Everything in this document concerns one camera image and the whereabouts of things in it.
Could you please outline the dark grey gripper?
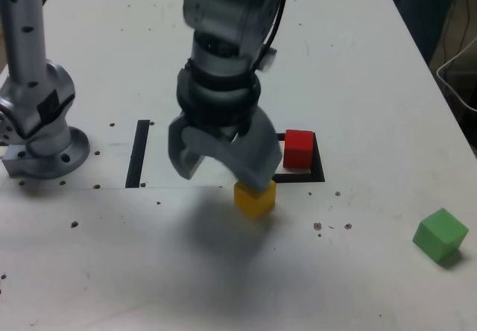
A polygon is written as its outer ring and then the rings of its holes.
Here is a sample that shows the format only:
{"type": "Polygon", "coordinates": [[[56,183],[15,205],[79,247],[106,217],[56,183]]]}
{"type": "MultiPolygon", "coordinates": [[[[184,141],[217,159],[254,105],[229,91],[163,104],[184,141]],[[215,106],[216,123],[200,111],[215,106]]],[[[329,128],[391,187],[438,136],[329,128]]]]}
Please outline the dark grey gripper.
{"type": "Polygon", "coordinates": [[[261,192],[282,159],[274,126],[257,109],[252,118],[187,116],[181,113],[168,128],[168,156],[176,172],[190,180],[205,157],[227,167],[237,180],[261,192]]]}

